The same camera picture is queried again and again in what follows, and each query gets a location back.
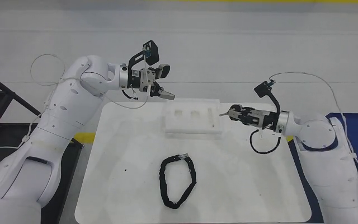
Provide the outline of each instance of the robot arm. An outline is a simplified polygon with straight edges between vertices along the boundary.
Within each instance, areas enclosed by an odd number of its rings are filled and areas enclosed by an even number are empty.
[[[259,97],[269,96],[276,112],[232,105],[222,115],[245,125],[294,136],[305,178],[319,201],[324,222],[358,223],[356,155],[350,151],[341,122],[322,115],[299,118],[292,112],[280,111],[271,93],[273,84],[273,81],[263,82],[255,91]]]
[[[149,65],[159,61],[153,41],[138,53]],[[13,154],[0,162],[0,223],[40,223],[40,209],[57,190],[61,159],[73,136],[92,118],[108,90],[138,88],[149,96],[174,99],[156,80],[165,78],[169,65],[132,70],[133,60],[111,64],[90,55],[80,57],[60,79],[45,102],[45,110],[35,130]]]

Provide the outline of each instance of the white table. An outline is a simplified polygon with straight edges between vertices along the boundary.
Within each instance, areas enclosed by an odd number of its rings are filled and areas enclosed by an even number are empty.
[[[134,106],[141,102],[127,103]],[[311,216],[287,142],[269,155],[253,152],[254,127],[221,117],[222,135],[165,134],[164,103],[129,110],[113,103],[102,111],[75,217],[90,223],[244,223],[305,222]],[[220,104],[226,112],[232,104]],[[268,104],[243,104],[274,110]],[[254,137],[257,149],[271,149],[277,135]],[[188,153],[197,184],[179,209],[163,205],[161,162]],[[191,182],[187,164],[167,166],[170,200],[177,201]]]

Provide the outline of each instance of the cable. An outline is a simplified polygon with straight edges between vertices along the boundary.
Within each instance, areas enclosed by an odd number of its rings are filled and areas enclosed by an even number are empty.
[[[280,142],[281,142],[281,137],[279,137],[279,138],[277,139],[277,144],[276,144],[276,146],[275,146],[273,149],[271,149],[271,150],[269,150],[269,151],[266,151],[266,152],[259,152],[259,151],[257,151],[257,150],[254,148],[253,144],[252,144],[252,136],[253,136],[256,132],[258,132],[258,131],[259,131],[259,129],[256,129],[256,130],[254,130],[254,131],[250,134],[250,146],[251,146],[251,148],[255,151],[255,153],[258,153],[258,154],[261,154],[261,155],[265,155],[265,154],[269,154],[269,153],[273,152],[274,150],[276,150],[276,149],[278,148],[278,146],[280,145]]]
[[[43,115],[43,113],[45,112],[47,106],[45,107],[45,109],[38,115],[36,116],[36,118],[30,123],[29,125],[29,131],[27,132],[27,135],[25,135],[22,140],[21,140],[21,143],[15,147],[15,146],[1,146],[0,148],[14,148],[14,149],[19,149],[25,142],[27,142],[29,139],[30,139],[30,132],[31,132],[31,127],[33,125],[33,123],[39,118],[41,117],[41,115]]]
[[[37,58],[35,58],[35,60],[31,63],[30,76],[31,76],[31,79],[32,79],[34,82],[36,82],[38,85],[40,85],[40,86],[53,86],[53,85],[58,84],[58,82],[53,83],[53,84],[42,84],[42,83],[36,81],[36,80],[34,79],[34,77],[32,76],[32,66],[34,65],[35,61],[36,61],[37,59],[41,58],[42,56],[46,56],[46,55],[55,57],[55,58],[57,58],[58,60],[60,60],[60,61],[62,62],[62,65],[63,65],[63,72],[62,72],[61,77],[63,76],[63,74],[65,74],[66,64],[63,62],[62,59],[60,59],[59,57],[57,57],[57,55],[55,55],[55,54],[42,54],[42,55],[38,56]]]
[[[53,85],[58,85],[58,84],[60,84],[60,83],[62,83],[62,82],[64,82],[64,81],[66,81],[66,80],[77,80],[77,81],[81,81],[81,82],[83,82],[83,83],[89,85],[91,88],[94,88],[96,91],[98,91],[100,94],[104,95],[105,98],[107,98],[108,100],[110,100],[110,101],[113,102],[114,104],[116,104],[116,105],[118,105],[118,106],[122,106],[122,107],[127,108],[127,109],[138,109],[138,108],[141,108],[141,107],[143,107],[143,106],[147,103],[147,101],[148,101],[148,97],[149,97],[149,94],[150,94],[150,85],[148,85],[147,97],[146,97],[146,99],[145,99],[145,102],[144,102],[142,105],[140,105],[140,106],[131,108],[131,107],[129,107],[129,106],[124,106],[124,105],[118,104],[117,102],[114,102],[114,100],[111,100],[108,96],[106,96],[105,93],[99,91],[97,88],[93,87],[93,86],[90,85],[88,82],[86,82],[86,81],[84,81],[84,80],[80,80],[80,79],[78,79],[78,78],[64,78],[64,79],[61,78],[60,81],[59,81],[59,82],[56,82],[56,83],[52,83],[52,84],[42,84],[42,83],[40,83],[40,82],[38,82],[37,80],[34,79],[34,77],[33,77],[33,75],[32,75],[32,66],[34,65],[34,63],[35,63],[35,61],[36,61],[37,59],[39,59],[39,58],[41,58],[41,57],[43,57],[43,56],[46,56],[46,55],[55,57],[55,58],[59,59],[59,60],[62,62],[62,64],[63,64],[63,72],[62,72],[61,77],[63,76],[63,74],[65,74],[65,71],[66,71],[66,65],[65,65],[65,63],[63,62],[62,59],[60,59],[59,57],[57,57],[55,54],[42,54],[42,55],[38,56],[38,57],[35,58],[34,61],[31,63],[30,76],[31,76],[31,79],[32,79],[36,84],[38,84],[38,85],[40,85],[40,86],[53,86]],[[148,82],[148,75],[147,75],[147,62],[146,62],[146,60],[145,60],[145,56],[144,56],[144,63],[145,63],[145,77],[147,78],[147,83],[149,83],[149,82]],[[52,94],[51,94],[51,96],[49,97],[49,99],[47,100],[47,103],[51,100]],[[27,142],[27,141],[30,139],[31,126],[33,125],[33,123],[34,123],[39,117],[41,117],[41,116],[43,115],[43,113],[44,113],[44,112],[46,111],[46,109],[47,109],[47,106],[48,106],[48,105],[46,105],[46,106],[45,106],[45,109],[30,123],[30,125],[29,125],[29,131],[27,132],[27,135],[25,135],[25,136],[22,138],[22,141],[21,141],[21,143],[19,144],[19,146],[17,146],[17,147],[15,147],[15,146],[0,146],[0,148],[14,148],[14,149],[17,150],[17,149],[19,149],[25,142]]]
[[[273,77],[275,76],[278,76],[280,74],[294,74],[294,73],[297,73],[297,74],[306,74],[306,75],[309,75],[309,76],[314,76],[320,80],[322,80],[325,84],[327,84],[327,86],[329,87],[329,89],[331,90],[332,92],[332,95],[333,95],[333,98],[335,100],[335,103],[336,103],[336,106],[338,108],[338,111],[340,112],[341,116],[342,116],[342,120],[343,120],[343,123],[344,123],[344,126],[345,126],[345,136],[346,136],[346,139],[347,139],[347,142],[348,142],[348,147],[351,151],[351,153],[355,154],[354,152],[354,149],[353,149],[353,145],[351,143],[351,141],[348,139],[348,132],[347,132],[347,120],[346,120],[346,117],[343,115],[343,112],[340,108],[340,106],[338,105],[338,101],[337,101],[337,98],[336,98],[336,94],[332,88],[332,86],[326,81],[324,80],[323,78],[321,78],[320,76],[317,76],[316,74],[311,74],[311,73],[307,73],[307,72],[280,72],[280,73],[276,73],[276,74],[273,74],[272,76],[270,76],[269,80],[272,80],[273,81]]]

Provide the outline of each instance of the black fabric loop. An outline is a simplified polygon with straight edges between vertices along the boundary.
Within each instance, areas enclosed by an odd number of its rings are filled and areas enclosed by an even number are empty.
[[[252,136],[253,136],[256,132],[258,132],[258,131],[259,131],[259,129],[258,129],[258,130],[254,130],[254,131],[251,133],[251,135],[250,135],[250,146],[251,146],[251,148],[255,151],[255,153],[265,155],[265,154],[269,154],[269,153],[273,152],[274,150],[276,150],[276,149],[278,148],[278,146],[280,145],[280,142],[281,142],[281,137],[279,137],[279,138],[277,139],[277,144],[276,144],[276,146],[275,146],[273,149],[271,149],[271,150],[269,150],[269,151],[267,151],[267,152],[259,152],[259,151],[257,151],[257,150],[254,148],[254,146],[252,145]]]
[[[167,188],[166,176],[165,176],[164,172],[166,170],[167,164],[169,164],[171,162],[179,161],[179,160],[185,160],[188,163],[188,167],[189,167],[190,175],[191,175],[191,184],[185,190],[185,192],[181,196],[180,200],[177,203],[174,203],[174,202],[170,201],[169,197],[168,197],[168,193],[167,193],[168,188]],[[196,172],[195,172],[194,164],[193,164],[192,160],[190,159],[190,157],[181,158],[179,155],[175,155],[175,156],[171,156],[171,157],[168,157],[165,160],[163,160],[163,162],[161,164],[161,168],[159,169],[159,181],[160,181],[160,187],[161,187],[161,196],[162,196],[164,205],[169,208],[172,208],[172,209],[179,208],[180,205],[188,198],[189,194],[191,193],[191,191],[193,190],[193,188],[196,184]]]

